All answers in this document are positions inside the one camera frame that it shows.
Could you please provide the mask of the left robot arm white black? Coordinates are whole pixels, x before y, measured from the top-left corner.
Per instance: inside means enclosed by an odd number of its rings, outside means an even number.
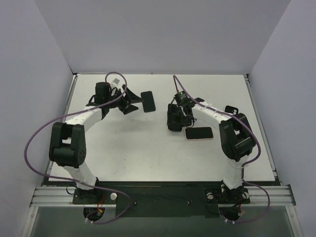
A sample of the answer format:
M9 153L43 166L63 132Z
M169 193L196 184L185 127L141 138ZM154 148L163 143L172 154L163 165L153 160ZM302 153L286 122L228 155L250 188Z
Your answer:
M98 82L95 94L89 99L82 114L52 126L49 159L64 168L75 180L78 189L85 190L90 203L101 199L101 190L95 187L97 177L85 162L87 156L85 133L103 120L110 109L118 108L124 115L138 110L136 103L143 99L131 92L126 85L118 88L118 79L111 83Z

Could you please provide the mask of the black phone case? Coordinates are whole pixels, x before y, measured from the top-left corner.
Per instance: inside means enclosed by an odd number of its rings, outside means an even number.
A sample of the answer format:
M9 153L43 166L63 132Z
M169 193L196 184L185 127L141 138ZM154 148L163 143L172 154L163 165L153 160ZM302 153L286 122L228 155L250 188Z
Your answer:
M233 115L237 115L239 112L239 109L230 105L227 105L225 107L225 113L229 113L229 114L233 114Z

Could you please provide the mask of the black phone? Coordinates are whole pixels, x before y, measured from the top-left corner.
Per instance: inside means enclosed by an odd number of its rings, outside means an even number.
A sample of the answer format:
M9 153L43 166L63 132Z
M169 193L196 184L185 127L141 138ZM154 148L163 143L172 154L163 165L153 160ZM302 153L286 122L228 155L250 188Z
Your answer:
M154 112L156 110L156 105L151 91L141 92L141 98L143 100L143 111L145 113Z

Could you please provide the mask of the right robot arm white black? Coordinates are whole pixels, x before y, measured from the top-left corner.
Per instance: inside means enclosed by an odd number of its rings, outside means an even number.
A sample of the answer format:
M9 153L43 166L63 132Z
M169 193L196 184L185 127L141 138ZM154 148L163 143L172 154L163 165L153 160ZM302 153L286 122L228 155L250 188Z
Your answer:
M221 149L227 157L226 173L223 178L221 198L231 202L238 197L238 190L243 184L244 167L253 148L257 145L248 119L244 114L221 111L201 98L192 99L184 91L175 94L167 106L167 128L185 134L196 133L201 138L205 127L194 127L197 120L208 125L218 126Z

